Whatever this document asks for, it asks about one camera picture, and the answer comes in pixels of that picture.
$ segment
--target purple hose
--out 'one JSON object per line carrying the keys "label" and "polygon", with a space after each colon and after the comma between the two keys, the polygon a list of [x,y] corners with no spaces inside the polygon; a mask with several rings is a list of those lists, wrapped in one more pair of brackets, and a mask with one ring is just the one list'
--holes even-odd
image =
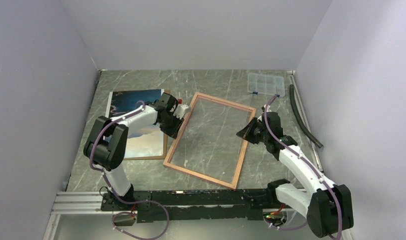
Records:
{"label": "purple hose", "polygon": [[[140,113],[145,109],[145,103],[144,103],[143,101],[138,101],[138,102],[137,102],[137,106],[138,106],[139,103],[142,103],[142,107],[141,107],[141,108],[138,108],[138,109],[136,109],[135,111],[131,112],[130,114],[126,115],[125,118],[129,118],[129,117],[135,116],[135,115],[137,115],[137,114],[140,114]],[[161,237],[161,236],[166,232],[167,227],[169,226],[169,213],[167,212],[167,209],[166,209],[161,203],[156,202],[156,201],[152,201],[152,200],[124,201],[123,199],[121,199],[121,198],[119,197],[119,195],[117,194],[117,192],[112,188],[112,186],[111,186],[109,180],[107,179],[107,176],[104,174],[104,171],[103,171],[102,169],[99,169],[99,168],[94,167],[93,164],[92,164],[93,159],[94,159],[95,149],[97,148],[98,142],[99,142],[100,139],[103,137],[104,132],[105,132],[111,125],[113,125],[113,124],[115,124],[115,123],[118,123],[118,122],[122,121],[123,119],[124,119],[124,118],[121,117],[121,118],[118,118],[118,119],[116,119],[116,120],[110,122],[109,124],[107,124],[107,125],[101,130],[100,134],[98,134],[97,139],[95,139],[95,143],[94,143],[94,145],[92,146],[91,154],[90,154],[90,156],[89,156],[89,166],[90,166],[93,170],[100,171],[100,172],[103,174],[103,177],[104,177],[104,180],[105,180],[106,183],[107,183],[107,186],[111,189],[111,191],[113,192],[114,196],[116,196],[116,198],[117,198],[120,202],[122,202],[122,203],[124,203],[124,204],[130,204],[130,205],[132,205],[132,204],[142,204],[142,203],[152,203],[152,204],[157,204],[157,205],[159,205],[159,206],[164,210],[164,212],[166,213],[166,218],[167,218],[166,227],[164,228],[164,230],[163,230],[159,235],[157,235],[157,236],[155,236],[155,237],[152,237],[152,238],[143,238],[143,237],[135,236],[135,235],[133,235],[133,234],[127,232],[127,231],[124,231],[124,230],[120,229],[119,227],[117,227],[117,226],[115,225],[114,219],[115,219],[117,216],[119,216],[119,215],[125,215],[125,214],[134,216],[134,215],[135,215],[134,213],[123,211],[123,212],[120,212],[120,213],[114,215],[113,218],[112,218],[113,227],[114,227],[116,230],[120,231],[121,233],[124,233],[124,234],[126,234],[126,235],[128,235],[128,236],[131,236],[131,237],[136,238],[136,239],[139,239],[139,240],[155,240],[155,239],[158,239],[159,237]]]}
{"label": "purple hose", "polygon": [[[267,103],[266,106],[270,106],[273,101],[275,100],[276,96],[274,95]],[[275,136],[275,134],[273,134],[272,130],[269,127],[269,123],[268,123],[268,117],[266,114],[266,109],[267,107],[264,108],[265,109],[265,113],[264,113],[264,118],[265,118],[265,123],[266,126],[268,128],[269,133],[272,135],[272,137],[278,142],[280,143],[284,148],[288,149],[290,152],[292,152],[294,155],[296,155],[297,157],[300,156],[299,153],[297,153],[296,151],[294,151],[292,148],[290,148],[289,146],[287,146],[286,144],[284,144],[283,142],[281,142],[279,140],[279,138],[277,138],[277,136]],[[316,168],[309,162],[309,160],[307,160],[304,157],[300,158],[301,160],[303,160],[304,163],[306,163],[311,169],[312,171],[316,174],[316,176],[318,177],[318,179],[322,178],[322,176],[318,173],[318,171],[316,170]],[[335,193],[332,191],[332,189],[328,186],[328,184],[325,181],[322,181],[322,183],[325,185],[326,189],[328,189],[328,192],[331,194],[332,198],[334,199],[335,205],[337,206],[337,213],[338,213],[338,233],[337,233],[337,237],[334,238],[332,235],[329,235],[332,239],[336,239],[336,240],[340,240],[341,239],[341,231],[343,228],[342,225],[342,216],[341,216],[341,207],[340,207],[340,203],[338,202],[337,197],[335,196]],[[301,226],[298,227],[294,227],[294,228],[280,228],[279,230],[282,231],[291,231],[291,230],[297,230],[300,229],[304,226],[307,225],[307,222]]]}

